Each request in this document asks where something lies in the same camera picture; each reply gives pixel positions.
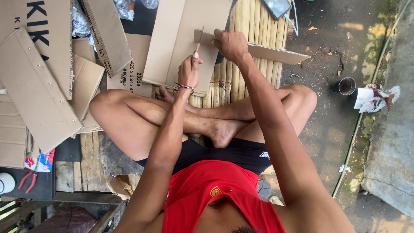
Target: bracelet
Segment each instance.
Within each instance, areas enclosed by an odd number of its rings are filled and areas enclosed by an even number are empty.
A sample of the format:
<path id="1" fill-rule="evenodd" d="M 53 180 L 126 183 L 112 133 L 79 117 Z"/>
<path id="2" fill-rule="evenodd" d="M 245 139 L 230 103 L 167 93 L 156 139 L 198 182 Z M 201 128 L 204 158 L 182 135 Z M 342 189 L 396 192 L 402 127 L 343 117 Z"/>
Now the bracelet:
<path id="1" fill-rule="evenodd" d="M 189 86 L 182 85 L 182 84 L 179 84 L 179 83 L 175 83 L 175 84 L 177 84 L 178 86 L 174 87 L 174 91 L 177 91 L 179 87 L 183 87 L 183 88 L 190 88 L 192 90 L 191 95 L 194 93 L 194 87 L 189 87 Z"/>

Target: plastic wrap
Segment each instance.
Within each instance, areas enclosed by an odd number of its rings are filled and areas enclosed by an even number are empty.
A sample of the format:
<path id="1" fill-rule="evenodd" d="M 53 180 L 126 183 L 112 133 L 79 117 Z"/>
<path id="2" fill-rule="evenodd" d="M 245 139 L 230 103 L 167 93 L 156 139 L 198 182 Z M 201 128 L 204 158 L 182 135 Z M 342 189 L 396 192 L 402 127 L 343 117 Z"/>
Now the plastic wrap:
<path id="1" fill-rule="evenodd" d="M 120 19 L 132 21 L 134 19 L 134 4 L 132 0 L 113 0 Z"/>
<path id="2" fill-rule="evenodd" d="M 96 224 L 95 218 L 82 207 L 61 210 L 28 233 L 87 233 Z"/>
<path id="3" fill-rule="evenodd" d="M 159 0 L 141 0 L 144 6 L 148 9 L 155 9 L 158 7 Z"/>
<path id="4" fill-rule="evenodd" d="M 72 36 L 87 38 L 91 33 L 89 22 L 77 0 L 72 2 Z"/>

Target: charging cable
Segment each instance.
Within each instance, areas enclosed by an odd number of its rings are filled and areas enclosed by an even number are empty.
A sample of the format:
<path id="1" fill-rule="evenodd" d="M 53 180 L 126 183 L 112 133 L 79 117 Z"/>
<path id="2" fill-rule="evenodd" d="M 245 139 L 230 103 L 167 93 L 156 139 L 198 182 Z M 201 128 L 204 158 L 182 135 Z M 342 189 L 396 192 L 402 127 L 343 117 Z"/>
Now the charging cable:
<path id="1" fill-rule="evenodd" d="M 296 27 L 295 24 L 292 23 L 292 20 L 290 20 L 289 16 L 287 14 L 285 14 L 285 18 L 289 21 L 289 23 L 293 26 L 293 30 L 295 30 L 295 34 L 298 36 L 298 17 L 296 16 L 296 6 L 295 6 L 295 0 L 292 0 L 293 3 L 293 8 L 295 9 L 295 22 L 296 22 Z"/>

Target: bamboo mat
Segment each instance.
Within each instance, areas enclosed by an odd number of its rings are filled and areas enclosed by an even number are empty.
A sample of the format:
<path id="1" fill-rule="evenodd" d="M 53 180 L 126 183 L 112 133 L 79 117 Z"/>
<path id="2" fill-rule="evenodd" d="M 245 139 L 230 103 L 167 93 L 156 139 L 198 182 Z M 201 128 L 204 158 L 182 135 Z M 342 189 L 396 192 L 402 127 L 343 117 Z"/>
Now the bamboo mat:
<path id="1" fill-rule="evenodd" d="M 243 32 L 249 42 L 284 49 L 288 21 L 274 20 L 261 0 L 238 0 L 230 13 L 230 31 Z M 253 58 L 262 74 L 275 88 L 280 86 L 283 63 Z M 190 96 L 188 103 L 195 107 L 213 108 L 249 97 L 239 68 L 225 58 L 216 64 L 206 97 Z"/>

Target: smartphone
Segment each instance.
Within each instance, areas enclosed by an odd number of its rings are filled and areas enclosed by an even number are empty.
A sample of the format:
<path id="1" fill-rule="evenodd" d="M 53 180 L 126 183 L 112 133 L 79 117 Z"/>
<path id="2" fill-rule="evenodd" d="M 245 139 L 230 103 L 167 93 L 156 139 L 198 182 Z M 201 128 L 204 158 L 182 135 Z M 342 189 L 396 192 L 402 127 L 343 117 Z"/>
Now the smartphone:
<path id="1" fill-rule="evenodd" d="M 273 17 L 280 19 L 292 6 L 287 0 L 263 0 Z"/>

